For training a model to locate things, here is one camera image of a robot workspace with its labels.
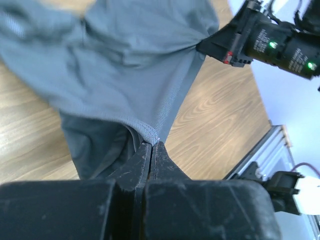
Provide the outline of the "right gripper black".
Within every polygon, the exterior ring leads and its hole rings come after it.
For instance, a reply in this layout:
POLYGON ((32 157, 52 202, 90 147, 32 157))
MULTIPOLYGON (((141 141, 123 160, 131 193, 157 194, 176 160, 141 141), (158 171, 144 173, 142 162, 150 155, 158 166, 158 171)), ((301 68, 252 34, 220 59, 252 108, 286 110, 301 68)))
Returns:
POLYGON ((320 2, 312 0, 303 16, 281 21, 273 2, 246 0, 222 29, 197 44, 197 51, 236 66, 257 60, 305 79, 320 75, 320 2))

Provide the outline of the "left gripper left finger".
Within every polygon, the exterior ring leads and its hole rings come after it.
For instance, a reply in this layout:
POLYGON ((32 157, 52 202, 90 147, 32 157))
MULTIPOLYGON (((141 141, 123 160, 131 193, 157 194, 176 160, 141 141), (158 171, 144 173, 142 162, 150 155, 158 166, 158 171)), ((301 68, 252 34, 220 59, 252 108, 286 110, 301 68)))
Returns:
POLYGON ((140 239, 151 156, 151 145, 143 143, 110 177, 92 182, 89 196, 95 200, 98 220, 89 221, 91 240, 140 239))

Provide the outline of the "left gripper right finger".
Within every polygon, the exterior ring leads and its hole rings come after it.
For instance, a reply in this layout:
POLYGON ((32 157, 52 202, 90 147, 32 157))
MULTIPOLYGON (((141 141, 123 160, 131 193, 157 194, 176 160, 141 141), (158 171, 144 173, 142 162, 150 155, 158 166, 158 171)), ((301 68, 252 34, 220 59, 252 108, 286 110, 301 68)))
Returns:
POLYGON ((171 160, 162 142, 152 148, 143 236, 146 240, 195 239, 194 182, 171 160))

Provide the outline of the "grey t shirt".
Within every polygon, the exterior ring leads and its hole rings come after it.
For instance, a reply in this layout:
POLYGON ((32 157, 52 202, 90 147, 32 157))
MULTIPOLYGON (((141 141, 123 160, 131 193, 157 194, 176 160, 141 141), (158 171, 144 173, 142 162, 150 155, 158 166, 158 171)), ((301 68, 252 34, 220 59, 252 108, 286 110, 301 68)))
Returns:
POLYGON ((103 178, 166 141, 218 28, 209 0, 98 0, 82 17, 3 0, 0 58, 59 111, 78 176, 103 178))

